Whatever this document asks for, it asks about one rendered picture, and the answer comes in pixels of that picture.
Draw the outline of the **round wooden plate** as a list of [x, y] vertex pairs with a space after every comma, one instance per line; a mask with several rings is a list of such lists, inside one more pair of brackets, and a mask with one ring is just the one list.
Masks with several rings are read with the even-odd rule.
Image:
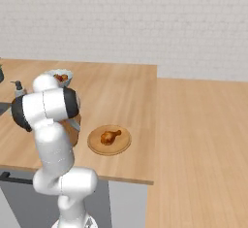
[[[117, 136], [110, 146], [101, 143], [101, 135], [106, 131], [121, 131], [121, 135]], [[89, 148], [97, 154], [104, 156], [117, 155], [125, 151], [131, 144], [132, 137], [130, 132], [119, 125], [103, 125], [93, 130], [87, 139]]]

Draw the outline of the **pale blue bowl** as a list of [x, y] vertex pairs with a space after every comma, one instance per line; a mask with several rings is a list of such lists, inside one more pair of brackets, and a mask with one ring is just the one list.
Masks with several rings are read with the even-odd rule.
[[54, 69], [54, 70], [46, 71], [46, 73], [51, 75], [51, 76], [53, 76], [54, 74], [59, 74], [59, 75], [66, 74], [66, 75], [68, 75], [67, 81], [63, 81], [63, 82], [58, 81], [60, 87], [64, 87], [64, 86], [68, 87], [72, 78], [73, 78], [73, 73], [70, 70], [66, 70], [66, 69]]

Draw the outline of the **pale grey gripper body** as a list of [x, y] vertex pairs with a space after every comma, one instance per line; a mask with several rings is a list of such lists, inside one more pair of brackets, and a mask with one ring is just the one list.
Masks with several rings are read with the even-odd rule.
[[80, 114], [73, 118], [66, 119], [65, 122], [70, 124], [73, 128], [75, 128], [77, 131], [80, 131]]

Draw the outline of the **red and orange fruit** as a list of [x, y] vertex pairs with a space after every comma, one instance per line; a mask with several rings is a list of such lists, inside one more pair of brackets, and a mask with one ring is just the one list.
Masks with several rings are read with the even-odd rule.
[[59, 74], [54, 74], [53, 75], [58, 81], [63, 82], [63, 81], [67, 81], [68, 80], [68, 75], [63, 74], [63, 75], [59, 75]]

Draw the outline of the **brown chicken drumstick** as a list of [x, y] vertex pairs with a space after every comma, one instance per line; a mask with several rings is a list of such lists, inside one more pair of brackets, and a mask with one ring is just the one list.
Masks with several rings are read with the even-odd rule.
[[114, 142], [115, 138], [120, 135], [121, 135], [120, 130], [117, 130], [115, 132], [106, 131], [101, 135], [101, 143], [105, 146], [110, 146]]

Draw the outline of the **grey soap dispenser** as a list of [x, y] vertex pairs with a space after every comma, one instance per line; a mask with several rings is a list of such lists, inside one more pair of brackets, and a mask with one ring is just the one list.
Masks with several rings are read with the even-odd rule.
[[13, 81], [13, 84], [15, 85], [15, 97], [23, 96], [27, 93], [20, 81]]

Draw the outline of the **brown wooden cutting board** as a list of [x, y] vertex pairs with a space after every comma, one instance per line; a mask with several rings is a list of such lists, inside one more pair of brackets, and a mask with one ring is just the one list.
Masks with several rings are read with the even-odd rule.
[[74, 147], [78, 143], [79, 131], [77, 131], [75, 128], [73, 128], [70, 124], [66, 123], [65, 120], [62, 120], [61, 124], [63, 125], [67, 134], [69, 135], [70, 142], [71, 142], [72, 146]]

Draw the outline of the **light grey cabinet panel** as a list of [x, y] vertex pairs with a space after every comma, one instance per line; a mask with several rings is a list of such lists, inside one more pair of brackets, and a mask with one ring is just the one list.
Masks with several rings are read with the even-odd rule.
[[145, 228], [147, 186], [109, 181], [112, 228]]

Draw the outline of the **grey drawer front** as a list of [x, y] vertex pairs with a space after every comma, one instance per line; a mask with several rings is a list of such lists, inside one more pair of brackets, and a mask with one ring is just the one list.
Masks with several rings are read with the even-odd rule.
[[[11, 178], [32, 179], [33, 173], [11, 171]], [[5, 182], [0, 180], [10, 207], [21, 228], [50, 228], [59, 217], [57, 196], [47, 196], [37, 193], [33, 185]], [[112, 228], [109, 205], [109, 184], [98, 180], [95, 192], [84, 199], [86, 210], [95, 219], [98, 228]]]

